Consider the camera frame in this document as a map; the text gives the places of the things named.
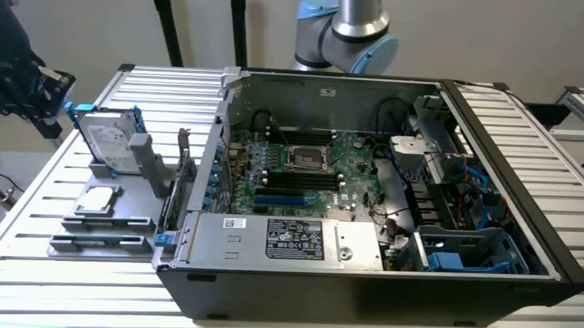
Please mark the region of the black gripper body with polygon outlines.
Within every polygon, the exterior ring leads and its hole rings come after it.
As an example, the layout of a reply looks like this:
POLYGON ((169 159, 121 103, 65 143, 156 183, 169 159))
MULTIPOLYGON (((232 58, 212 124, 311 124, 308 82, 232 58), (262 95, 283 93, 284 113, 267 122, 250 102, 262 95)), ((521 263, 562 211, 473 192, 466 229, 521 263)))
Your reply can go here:
POLYGON ((1 113, 44 117, 38 108, 44 62, 30 48, 28 36, 16 20, 1 20, 1 113))

